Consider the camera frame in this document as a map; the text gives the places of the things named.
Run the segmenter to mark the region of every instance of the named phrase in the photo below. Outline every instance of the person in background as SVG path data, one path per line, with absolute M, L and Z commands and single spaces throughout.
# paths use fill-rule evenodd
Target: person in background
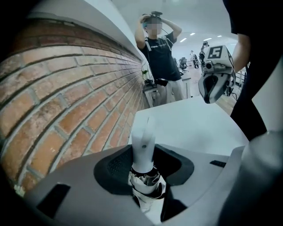
M 199 68 L 199 61 L 193 50 L 191 50 L 190 56 L 192 57 L 195 69 Z
M 173 32 L 165 35 L 166 40 L 158 37 L 161 33 L 162 23 L 167 24 L 173 30 Z M 147 38 L 144 36 L 143 28 L 148 34 Z M 182 29 L 179 26 L 160 17 L 143 15 L 138 20 L 137 29 L 134 35 L 135 40 L 139 50 L 145 55 L 149 62 L 152 75 L 157 84 L 158 93 L 160 94 L 160 105 L 170 102 L 172 92 L 176 101 L 185 98 L 183 81 L 171 53 L 171 48 L 177 41 L 177 37 L 181 32 Z M 151 51 L 149 51 L 146 41 L 148 42 Z M 160 85 L 160 79 L 167 80 L 167 85 Z
M 280 37 L 279 22 L 280 1 L 271 0 L 268 3 L 251 0 L 223 0 L 230 15 L 231 32 L 238 37 L 238 43 L 233 52 L 235 73 L 244 68 L 248 62 L 241 95 L 231 113 L 231 118 L 241 128 L 248 140 L 252 140 L 266 132 L 264 122 L 252 102 L 252 98 L 267 81 L 282 55 L 282 45 L 275 48 L 276 39 Z M 263 25 L 268 34 L 263 34 Z M 268 63 L 265 64 L 263 49 L 268 49 Z

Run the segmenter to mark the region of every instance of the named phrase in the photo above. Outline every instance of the gray panel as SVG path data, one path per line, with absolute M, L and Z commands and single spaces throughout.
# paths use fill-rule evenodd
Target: gray panel
M 182 201 L 187 207 L 199 199 L 223 171 L 222 167 L 209 163 L 213 160 L 227 162 L 229 158 L 224 155 L 188 151 L 165 144 L 162 144 L 162 146 L 187 157 L 195 165 L 193 174 L 185 184 L 171 187 L 174 198 Z
M 64 183 L 71 189 L 55 215 L 55 219 L 62 223 L 74 226 L 152 225 L 131 196 L 110 194 L 94 178 L 95 164 L 119 149 L 121 147 L 69 161 L 39 182 L 25 199 L 36 206 L 55 184 Z
M 243 148 L 234 149 L 228 157 L 162 146 L 191 159 L 195 165 L 194 173 L 185 184 L 172 187 L 173 197 L 189 208 L 163 224 L 213 225 L 233 186 Z M 96 163 L 122 148 L 117 147 L 69 161 L 26 193 L 25 199 L 35 207 L 54 185 L 64 183 L 71 186 L 71 189 L 55 215 L 59 222 L 75 226 L 152 225 L 131 196 L 113 195 L 104 190 L 94 178 Z M 213 160 L 227 164 L 224 168 L 209 164 Z
M 212 186 L 197 202 L 194 203 L 194 205 L 184 210 L 176 217 L 164 222 L 163 225 L 217 225 L 222 206 L 229 195 L 238 174 L 243 149 L 244 147 L 237 147 L 233 150 L 226 166 L 223 168 L 223 171 L 220 173 L 217 180 L 215 180 Z

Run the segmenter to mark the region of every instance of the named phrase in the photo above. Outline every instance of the white table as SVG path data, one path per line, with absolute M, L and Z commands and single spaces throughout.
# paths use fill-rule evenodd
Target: white table
M 143 128 L 149 116 L 156 123 L 155 143 L 221 155 L 248 143 L 230 116 L 217 104 L 206 104 L 201 96 L 138 111 L 132 130 Z

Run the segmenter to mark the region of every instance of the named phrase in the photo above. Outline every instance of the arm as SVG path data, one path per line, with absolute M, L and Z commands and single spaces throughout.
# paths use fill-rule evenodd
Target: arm
M 134 38 L 136 40 L 137 47 L 139 49 L 143 49 L 145 47 L 145 35 L 143 33 L 142 23 L 144 22 L 145 19 L 147 19 L 149 17 L 150 17 L 150 15 L 143 15 L 138 20 L 137 29 L 134 33 Z
M 161 19 L 163 23 L 167 24 L 169 27 L 173 29 L 173 38 L 176 39 L 182 32 L 182 28 L 180 28 L 178 25 L 174 24 L 170 20 L 167 19 Z
M 247 35 L 238 34 L 238 43 L 233 52 L 235 73 L 245 67 L 249 62 L 251 42 Z

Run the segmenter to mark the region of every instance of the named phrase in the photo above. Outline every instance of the ceiling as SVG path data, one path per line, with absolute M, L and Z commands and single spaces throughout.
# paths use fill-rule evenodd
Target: ceiling
M 203 39 L 206 38 L 212 38 L 208 41 L 210 45 L 231 45 L 237 42 L 237 36 L 231 33 L 229 15 L 222 0 L 112 0 L 112 2 L 133 33 L 142 14 L 152 11 L 162 12 L 162 17 L 183 29 L 178 42 L 174 45 L 179 48 L 202 45 Z M 167 25 L 163 28 L 171 32 Z

